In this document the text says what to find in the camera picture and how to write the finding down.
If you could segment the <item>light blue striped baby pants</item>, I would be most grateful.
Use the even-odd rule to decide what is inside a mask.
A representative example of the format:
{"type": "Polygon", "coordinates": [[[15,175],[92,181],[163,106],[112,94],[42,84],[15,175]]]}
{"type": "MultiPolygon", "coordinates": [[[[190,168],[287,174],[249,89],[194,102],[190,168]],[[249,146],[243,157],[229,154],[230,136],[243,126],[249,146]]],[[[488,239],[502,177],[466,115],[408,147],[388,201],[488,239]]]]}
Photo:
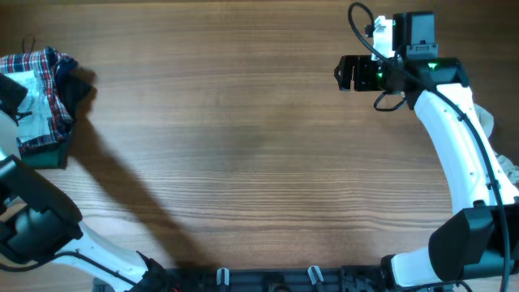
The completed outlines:
{"type": "Polygon", "coordinates": [[[48,98],[44,93],[44,82],[35,71],[6,74],[16,83],[24,86],[28,93],[19,105],[19,112],[30,114],[19,120],[21,143],[50,134],[49,120],[53,117],[48,98]]]}

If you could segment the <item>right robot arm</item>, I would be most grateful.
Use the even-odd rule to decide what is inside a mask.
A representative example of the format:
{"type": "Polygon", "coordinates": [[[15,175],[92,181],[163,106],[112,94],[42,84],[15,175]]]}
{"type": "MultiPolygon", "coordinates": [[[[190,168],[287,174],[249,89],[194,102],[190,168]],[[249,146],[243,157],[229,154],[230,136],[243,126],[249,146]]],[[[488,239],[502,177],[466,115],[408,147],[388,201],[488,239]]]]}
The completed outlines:
{"type": "Polygon", "coordinates": [[[439,56],[434,14],[372,16],[355,36],[367,54],[341,57],[334,71],[339,89],[401,96],[432,140],[453,207],[452,218],[425,247],[381,260],[379,288],[418,290],[499,277],[506,290],[518,273],[518,190],[478,120],[461,61],[439,56]]]}

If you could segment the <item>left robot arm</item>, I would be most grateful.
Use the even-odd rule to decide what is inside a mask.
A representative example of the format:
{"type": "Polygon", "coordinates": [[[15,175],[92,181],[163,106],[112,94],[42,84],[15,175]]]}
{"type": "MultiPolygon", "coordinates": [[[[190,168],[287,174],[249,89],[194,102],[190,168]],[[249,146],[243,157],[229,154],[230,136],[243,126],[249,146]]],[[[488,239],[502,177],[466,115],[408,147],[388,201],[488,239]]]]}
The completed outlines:
{"type": "Polygon", "coordinates": [[[24,273],[55,263],[91,274],[95,291],[168,291],[160,264],[90,229],[70,197],[21,161],[18,108],[27,93],[1,77],[1,254],[10,262],[1,269],[24,273]]]}

